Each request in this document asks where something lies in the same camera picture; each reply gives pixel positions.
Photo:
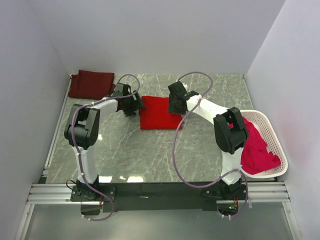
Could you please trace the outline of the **bright red t shirt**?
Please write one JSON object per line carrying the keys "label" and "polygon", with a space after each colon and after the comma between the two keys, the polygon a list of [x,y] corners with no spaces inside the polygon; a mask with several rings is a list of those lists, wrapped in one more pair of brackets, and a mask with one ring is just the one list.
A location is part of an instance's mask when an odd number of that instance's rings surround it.
{"label": "bright red t shirt", "polygon": [[183,119],[180,114],[169,113],[169,98],[142,96],[139,109],[141,130],[175,130]]}

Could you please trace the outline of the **dark red t shirt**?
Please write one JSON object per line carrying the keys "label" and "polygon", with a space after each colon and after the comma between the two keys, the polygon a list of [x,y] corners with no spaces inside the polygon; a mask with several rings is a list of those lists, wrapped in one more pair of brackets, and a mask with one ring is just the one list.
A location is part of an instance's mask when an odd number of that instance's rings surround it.
{"label": "dark red t shirt", "polygon": [[71,76],[68,96],[75,99],[100,100],[114,89],[114,77],[114,72],[79,69],[78,74]]}

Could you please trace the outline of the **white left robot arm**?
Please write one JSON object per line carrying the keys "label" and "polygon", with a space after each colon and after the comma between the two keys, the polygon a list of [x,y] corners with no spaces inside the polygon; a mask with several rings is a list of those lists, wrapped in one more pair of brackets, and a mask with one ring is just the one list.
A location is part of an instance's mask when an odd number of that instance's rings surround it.
{"label": "white left robot arm", "polygon": [[88,201],[94,201],[100,195],[94,145],[98,140],[101,117],[118,111],[123,111],[126,117],[131,117],[143,107],[138,90],[131,91],[131,86],[124,83],[117,83],[111,94],[98,101],[72,106],[64,137],[72,146],[76,159],[76,195],[83,196]]}

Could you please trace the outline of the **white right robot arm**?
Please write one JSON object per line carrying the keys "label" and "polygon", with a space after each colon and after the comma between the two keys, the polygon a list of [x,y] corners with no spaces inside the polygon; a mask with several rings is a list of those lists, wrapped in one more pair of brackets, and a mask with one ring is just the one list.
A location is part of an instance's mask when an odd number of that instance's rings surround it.
{"label": "white right robot arm", "polygon": [[[249,132],[241,111],[237,107],[226,108],[217,105],[195,91],[188,92],[180,81],[168,86],[170,113],[184,115],[179,122],[172,144],[172,163],[180,180],[195,189],[207,189],[220,184],[219,193],[222,198],[230,200],[237,194],[245,176],[241,170],[241,157],[249,138]],[[222,172],[215,181],[206,185],[194,185],[187,182],[179,173],[175,159],[176,141],[183,122],[190,114],[195,113],[209,121],[214,128],[215,142],[222,152]]]}

